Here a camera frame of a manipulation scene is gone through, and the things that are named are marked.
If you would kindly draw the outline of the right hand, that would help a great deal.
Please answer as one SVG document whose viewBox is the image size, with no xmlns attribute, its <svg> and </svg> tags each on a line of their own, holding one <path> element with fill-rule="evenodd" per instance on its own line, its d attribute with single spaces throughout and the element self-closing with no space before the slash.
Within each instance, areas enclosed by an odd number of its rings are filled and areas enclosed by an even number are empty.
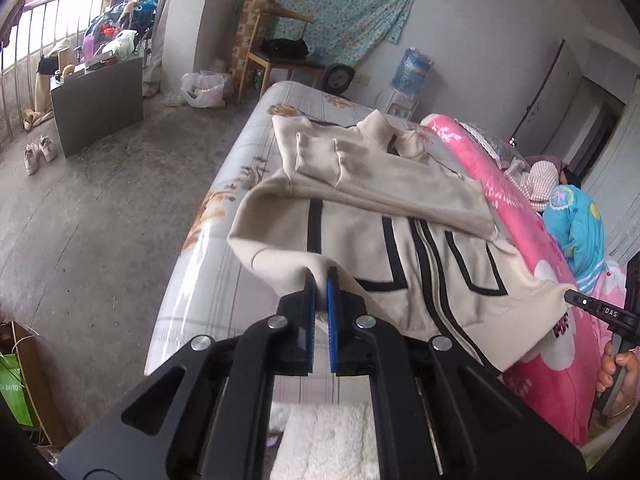
<svg viewBox="0 0 640 480">
<path fill-rule="evenodd" d="M 633 408 L 638 382 L 638 356 L 631 350 L 615 352 L 610 340 L 604 347 L 597 374 L 597 394 L 610 393 L 601 414 L 606 418 L 616 418 Z"/>
</svg>

